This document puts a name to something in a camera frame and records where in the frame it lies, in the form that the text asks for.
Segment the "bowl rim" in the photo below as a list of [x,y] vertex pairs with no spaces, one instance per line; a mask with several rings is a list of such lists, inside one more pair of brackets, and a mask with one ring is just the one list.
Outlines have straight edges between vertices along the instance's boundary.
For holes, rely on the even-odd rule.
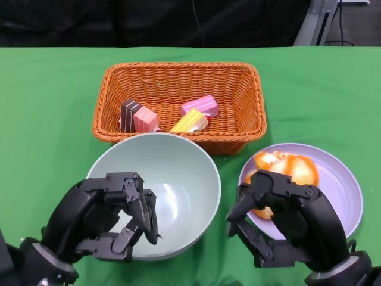
[[197,235],[197,237],[192,240],[192,241],[188,241],[187,243],[184,243],[183,245],[181,245],[180,247],[177,247],[176,249],[174,250],[171,250],[171,251],[166,251],[164,253],[161,253],[161,254],[148,254],[148,255],[139,255],[139,256],[134,256],[134,253],[132,254],[133,258],[136,259],[136,260],[162,260],[162,259],[166,259],[166,258],[170,258],[170,257],[173,257],[173,256],[176,256],[177,254],[180,254],[181,252],[187,250],[188,248],[190,248],[193,244],[195,244],[206,232],[206,230],[208,229],[208,227],[211,225],[211,222],[213,221],[214,217],[216,216],[216,213],[217,213],[217,210],[220,206],[220,201],[221,201],[221,177],[220,177],[220,173],[218,172],[218,168],[216,166],[216,164],[214,163],[213,159],[210,157],[210,155],[204,150],[202,149],[199,145],[197,145],[196,143],[192,142],[191,140],[187,139],[187,138],[184,138],[182,136],[179,136],[179,135],[175,135],[175,134],[170,134],[170,133],[162,133],[162,132],[158,132],[158,133],[145,133],[145,134],[140,134],[140,135],[136,135],[136,136],[133,136],[133,137],[130,137],[130,138],[126,138],[118,143],[116,143],[115,145],[111,146],[111,148],[107,149],[93,164],[93,166],[90,168],[90,171],[88,172],[87,176],[86,176],[86,179],[89,178],[90,174],[92,173],[93,169],[95,168],[95,166],[98,164],[98,162],[104,157],[106,156],[106,154],[108,152],[110,152],[113,148],[115,148],[116,146],[120,145],[120,144],[123,144],[124,142],[126,141],[129,141],[129,140],[133,140],[134,138],[138,138],[138,137],[143,137],[143,136],[170,136],[170,137],[176,137],[176,138],[180,138],[184,141],[187,141],[188,143],[191,143],[192,145],[196,146],[201,152],[204,153],[204,155],[209,159],[210,163],[212,164],[213,168],[214,168],[214,171],[217,175],[217,180],[218,180],[218,198],[217,198],[217,203],[216,203],[216,206],[213,210],[213,213],[211,215],[211,217],[209,218],[209,220],[207,221],[207,223],[205,224],[205,226],[202,228],[202,230],[199,232],[199,234]]

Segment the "robotic arm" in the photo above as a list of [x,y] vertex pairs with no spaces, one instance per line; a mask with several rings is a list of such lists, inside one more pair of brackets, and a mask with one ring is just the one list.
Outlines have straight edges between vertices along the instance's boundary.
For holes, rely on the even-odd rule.
[[[156,196],[143,183],[136,172],[85,179],[57,205],[41,241],[28,237],[15,248],[0,232],[0,286],[73,284],[79,275],[72,263],[83,256],[129,262],[142,234],[156,244]],[[132,219],[119,234],[109,232],[120,210]]]
[[[251,209],[265,206],[285,240],[266,239],[246,221]],[[381,268],[371,266],[366,252],[355,251],[355,241],[347,245],[335,210],[313,185],[300,186],[290,176],[259,170],[251,184],[239,186],[226,219],[229,237],[238,235],[255,267],[290,267],[299,261],[313,271],[305,280],[310,286],[381,285]]]

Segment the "black curtain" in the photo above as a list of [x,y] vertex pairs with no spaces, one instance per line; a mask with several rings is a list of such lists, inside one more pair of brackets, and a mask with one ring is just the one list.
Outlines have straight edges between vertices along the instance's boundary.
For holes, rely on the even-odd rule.
[[0,0],[0,46],[292,46],[311,2],[193,1]]

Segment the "lavender plate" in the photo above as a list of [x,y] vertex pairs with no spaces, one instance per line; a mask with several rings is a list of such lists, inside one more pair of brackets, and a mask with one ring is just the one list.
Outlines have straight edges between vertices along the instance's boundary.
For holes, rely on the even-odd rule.
[[[320,183],[318,187],[338,214],[346,237],[349,237],[356,230],[363,215],[363,195],[354,175],[339,159],[316,147],[297,143],[272,145],[262,149],[262,151],[290,152],[312,159],[319,172]],[[239,185],[245,180],[248,172],[257,168],[253,157],[246,162],[241,170]],[[272,221],[264,220],[253,212],[249,212],[248,216],[269,237],[276,240],[285,239]]]

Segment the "wicker basket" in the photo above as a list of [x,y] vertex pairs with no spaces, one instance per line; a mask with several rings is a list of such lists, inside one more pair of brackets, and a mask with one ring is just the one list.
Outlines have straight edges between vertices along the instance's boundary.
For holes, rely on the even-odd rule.
[[244,63],[126,63],[110,67],[103,78],[92,132],[116,143],[138,133],[121,133],[120,104],[133,98],[156,112],[163,132],[181,118],[181,104],[212,95],[218,116],[201,132],[174,133],[211,155],[233,154],[266,131],[260,78]]

